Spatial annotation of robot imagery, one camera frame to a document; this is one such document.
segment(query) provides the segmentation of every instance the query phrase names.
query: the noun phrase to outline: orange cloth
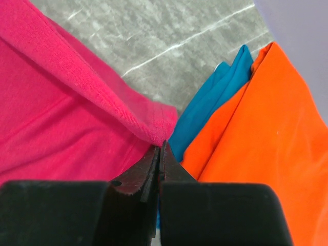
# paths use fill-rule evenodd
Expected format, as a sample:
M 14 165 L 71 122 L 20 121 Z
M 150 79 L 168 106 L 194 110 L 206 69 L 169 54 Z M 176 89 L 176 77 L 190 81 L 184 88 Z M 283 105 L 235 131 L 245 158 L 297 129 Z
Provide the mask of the orange cloth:
M 202 182 L 265 183 L 278 195 L 296 246 L 328 245 L 328 129 L 276 43 L 253 77 L 212 115 L 184 153 Z

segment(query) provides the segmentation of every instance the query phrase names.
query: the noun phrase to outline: blue fabric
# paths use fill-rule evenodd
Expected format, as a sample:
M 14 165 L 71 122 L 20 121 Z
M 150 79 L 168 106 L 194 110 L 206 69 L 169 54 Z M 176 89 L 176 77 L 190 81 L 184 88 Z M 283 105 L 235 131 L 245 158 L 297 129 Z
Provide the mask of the blue fabric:
M 169 139 L 178 162 L 189 144 L 204 127 L 211 115 L 228 101 L 251 78 L 253 59 L 243 45 L 231 67 L 221 63 L 186 107 Z

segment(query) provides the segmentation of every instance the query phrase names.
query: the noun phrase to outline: purple wall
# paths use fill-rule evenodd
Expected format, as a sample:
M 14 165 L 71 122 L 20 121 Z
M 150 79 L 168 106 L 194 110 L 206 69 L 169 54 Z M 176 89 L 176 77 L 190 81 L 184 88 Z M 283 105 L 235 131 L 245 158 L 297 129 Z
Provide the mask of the purple wall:
M 328 5 L 321 0 L 255 0 L 276 42 L 306 80 L 328 125 Z

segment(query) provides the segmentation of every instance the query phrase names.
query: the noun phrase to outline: marble table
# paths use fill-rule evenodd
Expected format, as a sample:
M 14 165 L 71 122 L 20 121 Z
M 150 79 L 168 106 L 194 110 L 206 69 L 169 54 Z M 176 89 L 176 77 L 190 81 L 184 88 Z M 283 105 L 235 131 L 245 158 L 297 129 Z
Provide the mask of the marble table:
M 139 93 L 183 111 L 242 44 L 272 41 L 252 0 L 31 0 Z

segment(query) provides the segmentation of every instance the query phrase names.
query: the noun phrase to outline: fabric fold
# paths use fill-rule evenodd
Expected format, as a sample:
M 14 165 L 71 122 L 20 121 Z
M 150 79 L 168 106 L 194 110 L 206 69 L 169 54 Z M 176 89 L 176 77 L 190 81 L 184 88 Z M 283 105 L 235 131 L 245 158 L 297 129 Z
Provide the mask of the fabric fold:
M 3 40 L 113 115 L 137 137 L 160 146 L 173 133 L 177 120 L 173 107 L 150 102 L 133 91 L 113 69 L 27 0 L 1 1 L 0 21 L 6 23 L 0 27 Z
M 186 148 L 215 110 L 249 81 L 252 63 L 250 51 L 244 45 L 231 67 L 227 63 L 221 63 L 199 89 L 181 115 L 169 139 L 173 154 L 178 161 L 182 161 Z

